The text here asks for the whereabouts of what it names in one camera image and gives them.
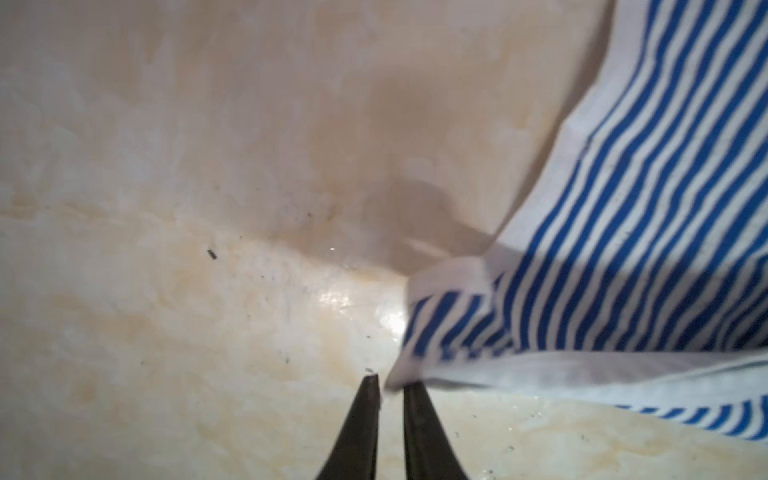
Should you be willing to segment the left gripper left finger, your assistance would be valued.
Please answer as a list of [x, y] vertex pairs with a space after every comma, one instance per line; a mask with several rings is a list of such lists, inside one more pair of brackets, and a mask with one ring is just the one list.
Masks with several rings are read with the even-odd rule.
[[377, 374], [365, 376], [317, 479], [376, 478], [381, 392]]

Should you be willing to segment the striped tank top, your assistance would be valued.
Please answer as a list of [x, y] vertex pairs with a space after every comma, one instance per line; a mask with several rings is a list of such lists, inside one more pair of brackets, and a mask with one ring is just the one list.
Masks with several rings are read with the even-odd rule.
[[599, 74], [479, 257], [413, 275], [385, 385], [767, 439], [767, 5], [619, 1]]

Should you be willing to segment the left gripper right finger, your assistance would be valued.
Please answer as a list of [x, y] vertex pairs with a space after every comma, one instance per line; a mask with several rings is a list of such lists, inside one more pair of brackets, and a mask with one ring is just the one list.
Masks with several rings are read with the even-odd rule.
[[407, 479], [468, 479], [422, 382], [404, 388], [403, 432]]

